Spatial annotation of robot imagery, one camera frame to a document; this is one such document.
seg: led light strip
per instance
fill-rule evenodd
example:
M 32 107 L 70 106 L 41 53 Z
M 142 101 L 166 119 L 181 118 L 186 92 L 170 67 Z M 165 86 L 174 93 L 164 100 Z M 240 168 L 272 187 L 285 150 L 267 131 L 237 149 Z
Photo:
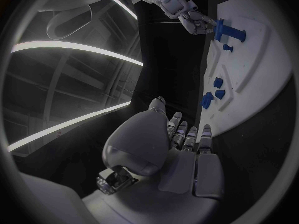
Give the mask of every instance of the led light strip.
M 132 13 L 125 5 L 123 5 L 120 1 L 118 0 L 112 0 L 115 3 L 117 3 L 119 6 L 121 6 L 124 10 L 126 10 L 133 18 L 135 18 L 137 20 L 137 17 L 134 13 Z
M 70 48 L 70 49 L 76 49 L 76 50 L 82 50 L 82 51 L 90 51 L 90 52 L 95 52 L 107 56 L 112 56 L 115 58 L 119 58 L 125 61 L 132 62 L 134 64 L 142 66 L 143 64 L 139 61 L 136 61 L 134 59 L 131 59 L 129 57 L 107 51 L 101 48 L 93 47 L 93 46 L 87 46 L 87 45 L 82 45 L 78 43 L 72 43 L 72 42 L 65 42 L 65 41 L 29 41 L 29 42 L 24 42 L 15 45 L 12 48 L 11 52 L 16 52 L 16 51 L 21 51 L 21 50 L 26 50 L 26 49 L 31 49 L 31 48 L 49 48 L 49 47 L 55 47 L 55 48 Z
M 87 115 L 84 115 L 84 116 L 81 116 L 81 117 L 78 117 L 78 118 L 75 118 L 75 119 L 72 119 L 70 121 L 67 121 L 67 122 L 64 122 L 64 123 L 61 123 L 59 125 L 56 125 L 54 127 L 51 127 L 51 128 L 48 128 L 48 129 L 45 129 L 41 132 L 38 132 L 38 133 L 35 133 L 25 139 L 22 139 L 12 145 L 10 145 L 9 147 L 7 147 L 8 151 L 9 152 L 12 152 L 14 151 L 15 149 L 17 148 L 20 148 L 32 141 L 35 141 L 37 140 L 38 138 L 42 138 L 50 133 L 53 133 L 53 132 L 56 132 L 60 129 L 63 129 L 63 128 L 66 128 L 70 125 L 73 125 L 73 124 L 76 124 L 76 123 L 79 123 L 81 121 L 84 121 L 84 120 L 87 120 L 89 118 L 92 118 L 92 117 L 95 117 L 95 116 L 98 116 L 100 114 L 105 114 L 109 111 L 113 111 L 113 110 L 116 110 L 118 108 L 121 108 L 121 107 L 124 107 L 124 106 L 127 106 L 130 104 L 130 101 L 129 102 L 125 102 L 125 103 L 122 103 L 122 104 L 119 104 L 119 105 L 116 105 L 116 106 L 112 106 L 112 107 L 109 107 L 109 108 L 106 108 L 106 109 L 103 109 L 103 110 L 100 110 L 100 111 L 96 111 L 96 112 L 93 112 L 93 113 L 90 113 L 90 114 L 87 114 Z

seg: curved light strip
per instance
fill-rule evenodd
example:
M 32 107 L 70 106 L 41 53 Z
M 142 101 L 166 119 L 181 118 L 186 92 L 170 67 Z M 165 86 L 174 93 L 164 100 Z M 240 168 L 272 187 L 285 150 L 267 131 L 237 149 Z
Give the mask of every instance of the curved light strip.
M 61 123 L 59 125 L 56 125 L 54 127 L 51 127 L 51 128 L 48 128 L 48 129 L 45 129 L 41 132 L 38 132 L 38 133 L 35 133 L 25 139 L 22 139 L 16 143 L 13 143 L 12 145 L 8 146 L 7 149 L 9 152 L 12 152 L 14 151 L 15 149 L 17 148 L 20 148 L 22 147 L 23 145 L 26 145 L 32 141 L 35 141 L 37 140 L 38 138 L 42 138 L 50 133 L 53 133 L 55 131 L 58 131 L 58 130 L 61 130 L 63 128 L 66 128 L 70 125 L 73 125 L 73 124 L 76 124 L 78 122 L 81 122 L 81 121 L 84 121 L 84 120 L 87 120 L 89 118 L 92 118 L 92 117 L 95 117 L 97 115 L 100 115 L 100 114 L 104 114 L 104 113 L 107 113 L 109 111 L 113 111 L 113 110 L 116 110 L 118 108 L 121 108 L 121 107 L 124 107 L 124 106 L 127 106 L 130 104 L 130 101 L 128 102 L 125 102 L 125 103 L 122 103 L 122 104 L 119 104 L 119 105 L 116 105 L 116 106 L 112 106 L 112 107 L 109 107 L 109 108 L 106 108 L 106 109 L 103 109 L 103 110 L 100 110 L 100 111 L 96 111 L 96 112 L 93 112 L 93 113 L 90 113 L 90 114 L 87 114 L 87 115 L 84 115 L 84 116 L 81 116 L 81 117 L 78 117 L 78 118 L 75 118 L 75 119 L 72 119 L 70 121 L 67 121 L 67 122 L 64 122 L 64 123 Z
M 87 45 L 82 45 L 78 43 L 72 43 L 72 42 L 65 42 L 65 41 L 29 41 L 29 42 L 24 42 L 17 44 L 13 46 L 11 52 L 16 52 L 16 51 L 21 51 L 21 50 L 26 50 L 26 49 L 31 49 L 31 48 L 48 48 L 48 47 L 56 47 L 56 48 L 70 48 L 70 49 L 76 49 L 76 50 L 82 50 L 82 51 L 90 51 L 90 52 L 95 52 L 107 56 L 112 56 L 115 58 L 119 58 L 125 61 L 132 62 L 134 64 L 142 66 L 143 64 L 139 61 L 136 61 L 134 59 L 131 59 L 129 57 L 114 53 L 112 51 L 107 51 L 101 48 L 93 47 L 93 46 L 87 46 Z
M 115 3 L 117 3 L 119 6 L 121 6 L 124 10 L 126 10 L 133 18 L 135 18 L 137 20 L 137 17 L 134 13 L 131 12 L 131 10 L 129 10 L 125 5 L 123 5 L 120 1 L 118 0 L 112 0 Z

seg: dark floor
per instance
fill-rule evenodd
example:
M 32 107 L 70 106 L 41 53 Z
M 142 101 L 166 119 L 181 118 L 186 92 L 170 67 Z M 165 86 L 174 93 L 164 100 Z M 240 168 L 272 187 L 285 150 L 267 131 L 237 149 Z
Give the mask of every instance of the dark floor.
M 227 0 L 193 0 L 203 13 L 217 15 L 217 4 Z M 182 111 L 189 126 L 199 124 L 209 39 L 192 36 L 180 24 L 167 21 L 158 7 L 139 2 L 144 67 L 125 109 L 72 130 L 19 162 L 21 171 L 73 188 L 81 197 L 91 193 L 95 177 L 104 168 L 102 147 L 109 135 L 132 115 L 147 108 L 159 95 L 166 99 L 167 115 Z M 275 178 L 288 150 L 295 118 L 295 89 L 291 79 L 262 111 L 242 125 L 214 139 L 225 174 L 225 199 L 214 223 L 227 224 L 264 193 Z

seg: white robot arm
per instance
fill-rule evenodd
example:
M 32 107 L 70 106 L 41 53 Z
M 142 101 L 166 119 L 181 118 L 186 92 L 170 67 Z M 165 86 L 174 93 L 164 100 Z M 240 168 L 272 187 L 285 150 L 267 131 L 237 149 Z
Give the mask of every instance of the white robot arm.
M 186 30 L 192 35 L 207 34 L 213 29 L 207 29 L 207 23 L 216 26 L 211 18 L 196 11 L 197 5 L 193 1 L 186 0 L 142 0 L 150 4 L 158 5 L 165 15 L 171 19 L 179 19 Z

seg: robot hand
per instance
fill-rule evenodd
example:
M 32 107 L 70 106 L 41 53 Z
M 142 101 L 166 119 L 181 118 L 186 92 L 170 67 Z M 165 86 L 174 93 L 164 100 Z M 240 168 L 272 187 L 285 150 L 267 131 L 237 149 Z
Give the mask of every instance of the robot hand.
M 216 22 L 211 18 L 204 16 L 193 1 L 186 0 L 142 0 L 150 4 L 158 5 L 165 15 L 171 19 L 179 19 L 186 30 L 192 35 L 207 34 L 213 32 L 213 29 L 207 29 L 207 24 L 216 26 Z

